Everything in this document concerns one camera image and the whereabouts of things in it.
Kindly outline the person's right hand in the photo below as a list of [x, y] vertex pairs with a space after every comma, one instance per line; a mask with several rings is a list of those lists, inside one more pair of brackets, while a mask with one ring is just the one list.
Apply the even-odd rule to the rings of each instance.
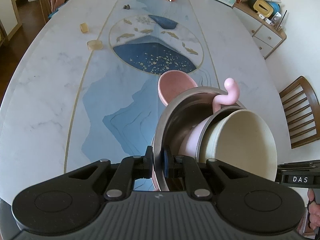
[[320, 206], [315, 201], [313, 189], [308, 189], [308, 227], [316, 230], [320, 226]]

